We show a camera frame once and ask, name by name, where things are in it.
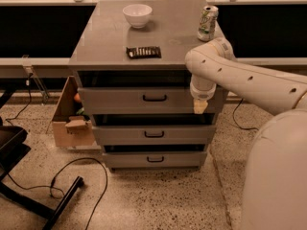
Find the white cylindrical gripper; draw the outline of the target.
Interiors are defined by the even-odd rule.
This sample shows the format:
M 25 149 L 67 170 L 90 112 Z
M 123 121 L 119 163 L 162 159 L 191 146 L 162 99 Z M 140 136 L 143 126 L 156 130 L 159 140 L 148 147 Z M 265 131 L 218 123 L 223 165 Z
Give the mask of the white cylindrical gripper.
M 216 83 L 193 75 L 190 81 L 190 93 L 194 100 L 194 113 L 202 114 L 208 107 L 210 100 L 216 91 Z

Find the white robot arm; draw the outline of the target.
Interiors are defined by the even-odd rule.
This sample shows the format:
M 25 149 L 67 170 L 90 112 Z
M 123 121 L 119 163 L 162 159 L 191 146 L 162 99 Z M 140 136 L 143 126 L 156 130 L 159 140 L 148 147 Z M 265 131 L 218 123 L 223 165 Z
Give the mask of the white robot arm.
M 240 63 L 223 37 L 190 50 L 185 65 L 196 113 L 218 84 L 272 115 L 251 145 L 240 230 L 307 230 L 306 78 Z

